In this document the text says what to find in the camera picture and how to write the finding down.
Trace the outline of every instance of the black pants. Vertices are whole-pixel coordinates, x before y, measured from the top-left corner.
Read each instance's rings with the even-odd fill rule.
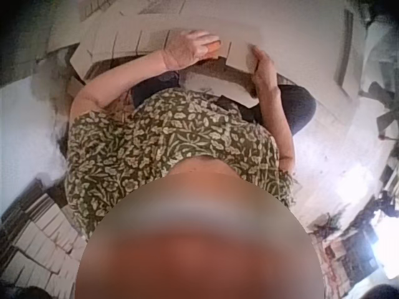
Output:
[[[316,112],[316,100],[303,87],[297,85],[279,85],[282,109],[286,115],[292,135],[298,133],[310,122]],[[256,122],[262,124],[259,104],[251,108]]]
[[[179,76],[176,72],[168,72],[163,75],[149,78],[132,89],[133,103],[135,107],[140,106],[146,98],[161,90],[179,86]],[[316,111],[316,100],[303,87],[297,85],[279,85],[281,90],[281,101],[284,114],[286,115],[291,133],[294,135],[310,122]],[[217,105],[226,107],[231,103],[231,99],[221,97]],[[248,122],[262,124],[262,115],[259,104],[252,108],[247,108],[238,104],[243,119]]]

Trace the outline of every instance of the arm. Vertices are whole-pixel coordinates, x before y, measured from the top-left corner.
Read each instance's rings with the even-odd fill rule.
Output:
[[[257,47],[253,49],[259,60],[253,81],[259,98],[264,127],[274,137],[280,152],[279,168],[292,174],[295,166],[294,141],[281,103],[277,86],[277,72],[273,61]]]
[[[141,81],[169,70],[184,69],[201,59],[213,57],[214,50],[220,46],[218,40],[218,36],[206,31],[182,32],[168,43],[164,50],[148,54],[99,75],[76,96],[70,111],[70,121],[89,111],[105,108],[123,92]]]

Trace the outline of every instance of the leg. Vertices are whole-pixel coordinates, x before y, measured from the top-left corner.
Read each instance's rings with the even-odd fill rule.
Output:
[[[303,87],[297,85],[279,85],[282,108],[292,135],[298,133],[310,122],[316,111],[316,100]],[[255,119],[261,124],[262,115],[259,105],[252,108]]]

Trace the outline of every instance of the flattened cardboard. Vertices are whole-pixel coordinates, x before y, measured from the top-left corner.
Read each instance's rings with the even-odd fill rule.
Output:
[[[137,44],[141,40],[143,32],[136,25],[127,20],[124,26],[120,26],[113,47],[113,58],[134,56],[137,54]]]
[[[137,55],[144,55],[163,49],[168,33],[168,30],[154,31],[144,29],[137,45]]]
[[[226,65],[243,72],[253,74],[257,60],[252,52],[252,45],[242,41],[232,41]]]
[[[245,37],[245,40],[260,41],[259,30],[252,26],[242,25],[235,22],[224,21],[216,18],[203,16],[181,16],[168,14],[142,14],[135,17],[127,17],[122,13],[120,2],[108,10],[101,17],[101,23],[95,28],[95,41],[93,47],[82,41],[76,53],[72,56],[71,63],[82,80],[85,80],[87,72],[97,62],[112,58],[121,58],[139,54],[147,54],[151,50],[159,49],[164,33],[159,33],[158,38],[152,38],[147,32],[166,32],[166,44],[173,38],[174,34],[185,30],[202,28],[218,34],[224,42],[220,56],[227,57],[226,64],[243,72],[253,73],[256,60],[249,49],[247,42],[242,42],[238,37]],[[141,30],[145,33],[140,48],[139,37]]]

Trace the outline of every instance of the woman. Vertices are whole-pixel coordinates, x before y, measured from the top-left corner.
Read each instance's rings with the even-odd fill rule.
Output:
[[[244,120],[231,101],[222,105],[218,97],[180,88],[152,95],[124,123],[102,113],[140,82],[213,57],[210,45],[218,40],[206,31],[182,32],[164,50],[105,72],[76,96],[70,113],[66,190],[87,235],[128,193],[188,171],[239,176],[289,206],[295,164],[291,130],[310,120],[315,102],[300,88],[279,88],[272,60],[257,47],[253,81],[262,126]],[[291,105],[298,92],[306,98]],[[287,94],[283,101],[282,93]]]

